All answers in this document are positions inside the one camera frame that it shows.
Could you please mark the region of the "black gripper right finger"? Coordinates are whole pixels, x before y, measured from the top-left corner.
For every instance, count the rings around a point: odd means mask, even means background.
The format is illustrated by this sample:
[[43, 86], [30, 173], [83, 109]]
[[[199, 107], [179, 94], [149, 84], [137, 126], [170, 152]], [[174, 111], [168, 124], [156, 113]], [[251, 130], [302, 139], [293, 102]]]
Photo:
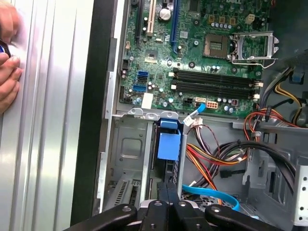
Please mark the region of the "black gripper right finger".
[[183, 186], [186, 192], [220, 199], [229, 206], [211, 204], [202, 212], [191, 201], [181, 200], [174, 183], [167, 184], [171, 218], [177, 231], [280, 231], [281, 229], [240, 212], [239, 201], [226, 193]]

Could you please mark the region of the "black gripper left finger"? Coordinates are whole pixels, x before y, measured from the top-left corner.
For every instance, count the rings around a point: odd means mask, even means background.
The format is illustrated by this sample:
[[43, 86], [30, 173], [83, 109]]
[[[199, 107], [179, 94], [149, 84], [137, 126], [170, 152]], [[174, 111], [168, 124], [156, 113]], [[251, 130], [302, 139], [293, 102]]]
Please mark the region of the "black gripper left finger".
[[120, 204], [69, 229], [71, 231], [166, 231], [168, 220], [167, 184], [157, 183], [157, 199], [146, 200], [136, 208]]

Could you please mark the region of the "person's bare hand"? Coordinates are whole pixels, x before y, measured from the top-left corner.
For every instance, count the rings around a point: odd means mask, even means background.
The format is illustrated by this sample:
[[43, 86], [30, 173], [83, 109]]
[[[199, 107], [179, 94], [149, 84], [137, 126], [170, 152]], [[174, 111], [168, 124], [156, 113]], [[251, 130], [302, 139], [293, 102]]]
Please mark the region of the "person's bare hand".
[[[17, 34], [20, 18], [14, 6], [6, 1], [0, 2], [0, 39], [11, 42]], [[15, 100], [19, 91], [19, 78], [23, 70], [20, 68], [20, 59], [0, 54], [0, 113], [3, 114]]]

